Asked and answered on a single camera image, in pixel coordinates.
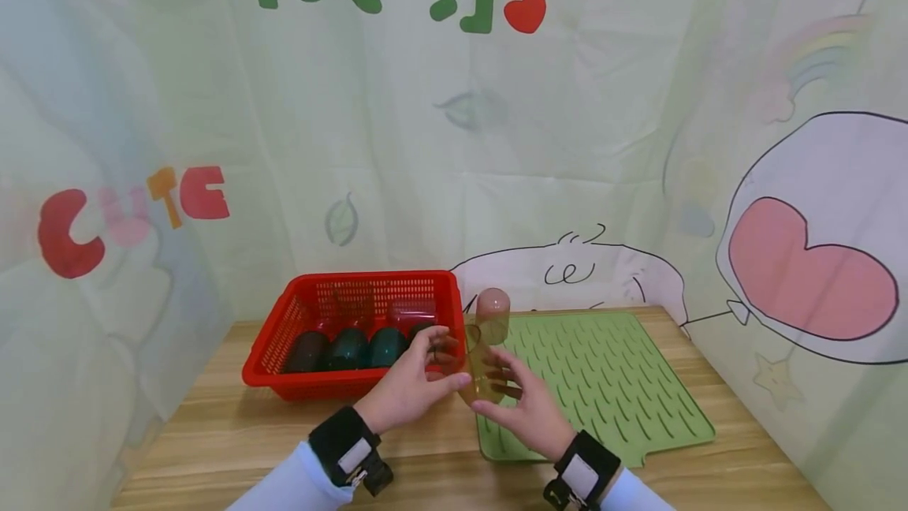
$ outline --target wrist strap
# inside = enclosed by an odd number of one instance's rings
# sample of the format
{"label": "wrist strap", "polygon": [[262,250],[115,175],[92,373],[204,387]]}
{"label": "wrist strap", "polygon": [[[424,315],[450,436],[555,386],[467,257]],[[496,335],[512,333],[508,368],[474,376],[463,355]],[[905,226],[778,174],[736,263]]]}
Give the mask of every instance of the wrist strap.
{"label": "wrist strap", "polygon": [[331,483],[337,487],[365,483],[372,497],[394,480],[392,469],[378,456],[380,444],[381,438],[353,407],[342,408],[309,435],[309,446]]}
{"label": "wrist strap", "polygon": [[571,504],[581,511],[598,509],[605,487],[620,469],[619,457],[581,431],[555,464],[558,476],[545,486],[543,497],[558,511]]}

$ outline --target red plastic basket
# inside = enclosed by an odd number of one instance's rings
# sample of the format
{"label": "red plastic basket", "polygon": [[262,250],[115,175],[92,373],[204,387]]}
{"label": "red plastic basket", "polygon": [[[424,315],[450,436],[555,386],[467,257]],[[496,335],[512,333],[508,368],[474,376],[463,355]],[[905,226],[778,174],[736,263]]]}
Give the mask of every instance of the red plastic basket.
{"label": "red plastic basket", "polygon": [[289,349],[316,320],[335,322],[338,330],[350,319],[369,316],[372,332],[388,325],[389,303],[398,298],[430,300],[437,324],[452,328],[458,357],[464,355],[463,312],[454,274],[446,270],[304,274],[283,292],[243,367],[248,386],[268,386],[287,401],[362,397],[388,369],[358,369],[282,374]]}

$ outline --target green drying mat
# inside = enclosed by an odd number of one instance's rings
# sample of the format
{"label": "green drying mat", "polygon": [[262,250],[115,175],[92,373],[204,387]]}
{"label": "green drying mat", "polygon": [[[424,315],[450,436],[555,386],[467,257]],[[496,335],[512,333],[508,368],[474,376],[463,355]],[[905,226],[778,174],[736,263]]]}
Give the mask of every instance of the green drying mat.
{"label": "green drying mat", "polygon": [[[575,428],[628,468],[647,453],[705,444],[716,429],[643,326],[626,312],[512,315],[504,346],[524,360]],[[514,405],[506,397],[502,405]],[[538,461],[508,430],[477,416],[479,449],[495,462]]]}

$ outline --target wooden table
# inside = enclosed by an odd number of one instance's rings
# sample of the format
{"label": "wooden table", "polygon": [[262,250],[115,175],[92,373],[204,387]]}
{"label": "wooden table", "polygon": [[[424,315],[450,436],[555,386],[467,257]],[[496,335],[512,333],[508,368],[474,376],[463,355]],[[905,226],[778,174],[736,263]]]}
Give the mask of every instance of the wooden table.
{"label": "wooden table", "polygon": [[[662,308],[629,311],[717,432],[712,444],[647,457],[635,471],[653,490],[681,511],[828,509]],[[226,509],[340,407],[292,405],[243,384],[240,369],[260,326],[233,326],[113,509]],[[551,509],[540,498],[550,465],[486,462],[476,421],[456,395],[382,440],[396,480],[378,499],[360,489],[352,509]]]}

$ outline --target sleeve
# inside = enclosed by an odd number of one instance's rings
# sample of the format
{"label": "sleeve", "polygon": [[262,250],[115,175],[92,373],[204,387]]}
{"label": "sleeve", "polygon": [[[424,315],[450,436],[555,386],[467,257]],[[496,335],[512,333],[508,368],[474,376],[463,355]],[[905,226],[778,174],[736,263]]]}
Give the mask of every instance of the sleeve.
{"label": "sleeve", "polygon": [[675,511],[627,469],[602,501],[601,511]]}
{"label": "sleeve", "polygon": [[228,511],[336,511],[353,500],[352,487],[336,487],[303,442]]}

